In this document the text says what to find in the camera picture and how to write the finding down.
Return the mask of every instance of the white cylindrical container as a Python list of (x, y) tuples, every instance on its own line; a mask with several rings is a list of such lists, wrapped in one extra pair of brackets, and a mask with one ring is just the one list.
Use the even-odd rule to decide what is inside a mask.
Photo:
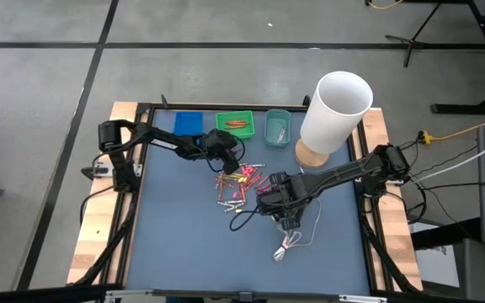
[(338, 150), (373, 101), (370, 85), (351, 72), (331, 72), (319, 80), (301, 126), (301, 139), (314, 152)]

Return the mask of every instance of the wooden platform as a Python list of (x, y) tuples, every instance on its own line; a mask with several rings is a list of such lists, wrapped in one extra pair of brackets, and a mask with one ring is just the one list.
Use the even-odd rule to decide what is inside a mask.
[[(136, 102), (115, 102), (112, 108), (111, 120), (126, 119), (133, 121), (136, 115)], [(386, 133), (385, 120), (381, 109), (370, 109), (364, 117), (364, 127), (366, 134), (366, 142), (368, 148), (372, 150), (379, 144), (386, 144), (388, 142), (388, 134)], [(354, 133), (355, 151), (357, 157), (361, 156), (360, 147), (358, 144), (358, 133)], [(122, 134), (123, 141), (127, 141), (130, 133), (125, 131)], [(139, 155), (140, 146), (136, 147), (135, 161)], [(91, 193), (105, 189), (112, 184), (111, 178), (99, 178), (93, 181)], [(400, 190), (396, 186), (388, 185), (388, 191), (399, 194)], [(85, 210), (82, 228), (77, 239), (77, 245), (74, 252), (74, 258), (68, 274), (67, 282), (71, 283), (80, 279), (94, 263), (99, 254), (103, 251), (109, 236), (109, 228), (114, 215), (115, 201), (117, 193), (109, 190), (105, 193), (99, 194), (91, 198)], [(125, 197), (125, 206), (128, 205), (130, 196)], [(385, 234), (386, 249), (391, 255), (392, 259), (400, 270), (408, 277), (409, 281), (417, 288), (422, 289), (422, 283), (419, 278), (418, 265), (416, 262), (413, 244), (409, 236), (409, 228), (407, 218), (405, 216), (402, 201), (392, 196), (385, 196), (381, 198), (379, 203), (379, 210), (381, 212), (382, 227)], [(373, 224), (372, 218), (369, 215), (370, 223)], [(379, 290), (385, 289), (385, 280), (382, 274), (381, 261), (376, 252), (372, 250), (374, 269), (376, 271), (376, 281)], [(115, 271), (117, 269), (119, 249), (115, 251), (110, 266), (110, 273), (108, 282), (115, 281)]]

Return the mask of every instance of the concrete floor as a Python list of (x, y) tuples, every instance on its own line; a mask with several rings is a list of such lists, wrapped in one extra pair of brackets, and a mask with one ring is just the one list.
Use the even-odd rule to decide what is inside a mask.
[[(109, 0), (0, 0), (0, 40), (97, 41)], [(355, 0), (120, 0), (108, 41), (386, 42), (411, 36), (431, 10), (401, 4), (376, 11)], [(479, 3), (485, 13), (485, 2)], [(482, 43), (467, 7), (444, 5), (420, 35), (428, 42)], [(9, 290), (40, 211), (48, 180), (82, 90), (93, 50), (0, 49), (0, 290)], [(443, 135), (485, 121), (439, 116), (432, 103), (485, 98), (485, 52), (383, 50), (105, 50), (61, 186), (31, 287), (64, 285), (78, 234), (78, 210), (90, 182), (80, 168), (98, 154), (98, 123), (114, 101), (299, 104), (327, 72), (361, 75), (385, 112), (391, 143), (418, 130)], [(474, 134), (419, 148), (414, 172), (475, 145)], [(409, 159), (414, 150), (407, 152)], [(476, 181), (470, 163), (426, 185)], [(413, 186), (402, 190), (419, 202)], [(479, 214), (477, 189), (442, 189), (457, 220)], [(433, 197), (426, 217), (450, 223)]]

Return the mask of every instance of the green container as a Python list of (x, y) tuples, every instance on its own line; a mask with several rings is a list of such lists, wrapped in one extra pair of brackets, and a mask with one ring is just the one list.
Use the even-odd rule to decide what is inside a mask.
[(284, 147), (290, 142), (291, 114), (287, 110), (267, 111), (265, 121), (265, 141), (269, 146)]
[[(240, 129), (227, 130), (228, 121), (246, 121), (248, 122), (248, 126)], [(216, 128), (219, 130), (228, 131), (240, 139), (252, 138), (253, 134), (255, 134), (255, 130), (253, 128), (252, 111), (244, 110), (237, 112), (218, 113), (216, 114)]]

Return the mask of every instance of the yellow cable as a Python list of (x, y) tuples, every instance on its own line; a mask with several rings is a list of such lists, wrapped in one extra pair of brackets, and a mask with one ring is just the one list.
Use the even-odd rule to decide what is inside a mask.
[(475, 125), (473, 127), (469, 127), (466, 130), (458, 131), (458, 132), (456, 132), (456, 133), (454, 133), (452, 135), (447, 135), (447, 136), (442, 136), (442, 137), (434, 137), (432, 135), (428, 135), (428, 138), (429, 138), (430, 141), (442, 141), (442, 140), (450, 139), (452, 137), (455, 137), (455, 136), (458, 136), (458, 135), (461, 135), (461, 134), (465, 134), (465, 133), (467, 133), (467, 132), (469, 132), (471, 130), (477, 129), (480, 126), (485, 126), (485, 123), (482, 123), (480, 125)]
[(395, 6), (395, 5), (398, 5), (398, 4), (402, 3), (402, 2), (403, 2), (403, 0), (399, 0), (399, 1), (397, 1), (397, 2), (395, 2), (393, 4), (391, 4), (391, 5), (387, 5), (385, 7), (377, 6), (374, 3), (372, 3), (372, 2), (368, 2), (368, 4), (370, 4), (370, 6), (373, 7), (373, 8), (375, 8), (375, 9), (389, 9), (389, 8), (391, 8), (391, 7)]

